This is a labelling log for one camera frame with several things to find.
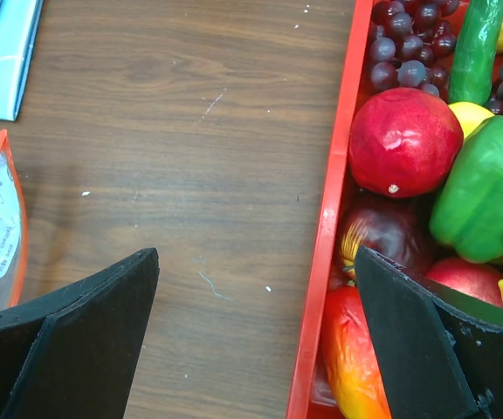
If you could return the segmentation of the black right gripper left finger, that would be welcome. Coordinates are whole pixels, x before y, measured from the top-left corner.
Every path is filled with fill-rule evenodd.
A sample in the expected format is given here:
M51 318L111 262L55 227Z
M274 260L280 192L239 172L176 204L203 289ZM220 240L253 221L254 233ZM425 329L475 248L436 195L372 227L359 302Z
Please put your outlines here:
M141 249L0 311L0 418L122 418L158 278Z

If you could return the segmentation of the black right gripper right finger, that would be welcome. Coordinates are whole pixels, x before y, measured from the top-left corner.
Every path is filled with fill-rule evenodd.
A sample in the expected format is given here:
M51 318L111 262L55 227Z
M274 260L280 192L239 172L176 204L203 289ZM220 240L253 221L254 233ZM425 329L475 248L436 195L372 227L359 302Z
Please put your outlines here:
M355 273L395 418L503 418L503 309L362 247Z

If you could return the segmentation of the green bell pepper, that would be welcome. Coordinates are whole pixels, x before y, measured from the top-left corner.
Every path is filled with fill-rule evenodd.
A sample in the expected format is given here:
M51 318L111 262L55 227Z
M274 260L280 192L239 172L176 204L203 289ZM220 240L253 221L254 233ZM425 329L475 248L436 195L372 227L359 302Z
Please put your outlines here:
M469 135L434 204L432 236L481 264L503 256L503 116Z

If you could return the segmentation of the red pomegranate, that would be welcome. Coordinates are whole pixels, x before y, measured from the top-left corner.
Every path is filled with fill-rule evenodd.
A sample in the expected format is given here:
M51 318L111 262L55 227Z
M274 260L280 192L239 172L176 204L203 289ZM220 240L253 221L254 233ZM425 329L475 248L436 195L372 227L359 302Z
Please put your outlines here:
M355 115L348 164L363 189L408 198L436 189L462 148L464 133L440 98L407 87L370 97Z

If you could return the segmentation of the green chili pepper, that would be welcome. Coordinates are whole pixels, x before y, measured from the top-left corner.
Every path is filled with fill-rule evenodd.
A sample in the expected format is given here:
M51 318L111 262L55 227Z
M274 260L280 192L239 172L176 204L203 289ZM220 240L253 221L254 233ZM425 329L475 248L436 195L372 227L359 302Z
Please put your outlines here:
M484 104L492 90L493 66L503 20L503 0L469 3L454 52L450 103Z

